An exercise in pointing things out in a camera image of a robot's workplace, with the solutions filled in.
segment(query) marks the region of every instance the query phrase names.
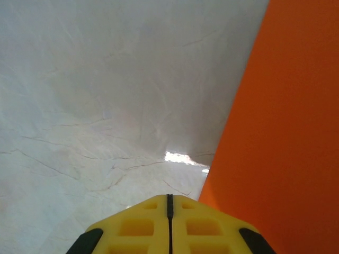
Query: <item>white floor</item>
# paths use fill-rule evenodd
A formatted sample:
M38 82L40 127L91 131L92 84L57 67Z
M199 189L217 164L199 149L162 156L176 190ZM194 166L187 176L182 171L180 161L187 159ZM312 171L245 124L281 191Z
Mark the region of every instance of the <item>white floor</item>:
M197 199L266 5L1 1L0 253L65 253L149 197Z

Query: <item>orange wall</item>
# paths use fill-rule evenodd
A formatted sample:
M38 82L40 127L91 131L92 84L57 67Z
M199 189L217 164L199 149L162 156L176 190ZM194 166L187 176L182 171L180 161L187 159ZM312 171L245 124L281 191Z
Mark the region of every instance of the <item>orange wall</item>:
M271 0L200 201L339 253L339 2Z

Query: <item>black line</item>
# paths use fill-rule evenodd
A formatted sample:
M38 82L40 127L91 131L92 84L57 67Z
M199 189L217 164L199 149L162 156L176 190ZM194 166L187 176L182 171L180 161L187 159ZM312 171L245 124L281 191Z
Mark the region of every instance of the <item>black line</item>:
M174 215L173 207L173 194L167 195L167 218L168 218L168 234L169 234L169 246L168 254L173 253L173 243L172 243L172 219Z

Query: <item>black rubber edge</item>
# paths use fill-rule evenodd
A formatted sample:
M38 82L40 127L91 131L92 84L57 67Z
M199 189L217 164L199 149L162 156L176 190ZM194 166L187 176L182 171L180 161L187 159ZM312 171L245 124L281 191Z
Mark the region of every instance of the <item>black rubber edge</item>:
M169 245L168 253L173 253L173 243L172 243L172 219L174 215L174 205L173 205L173 194L167 195L167 218L168 218L168 234L169 234Z
M276 254L261 234L247 228L239 229L239 233L253 254Z
M92 229L81 234L66 254L92 254L103 233L102 229Z

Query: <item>marble floor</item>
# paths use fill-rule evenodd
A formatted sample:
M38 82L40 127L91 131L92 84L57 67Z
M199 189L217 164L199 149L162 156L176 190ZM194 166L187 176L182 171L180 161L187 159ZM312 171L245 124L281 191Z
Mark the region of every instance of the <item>marble floor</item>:
M0 2L0 253L65 253L157 194L193 199L267 0Z

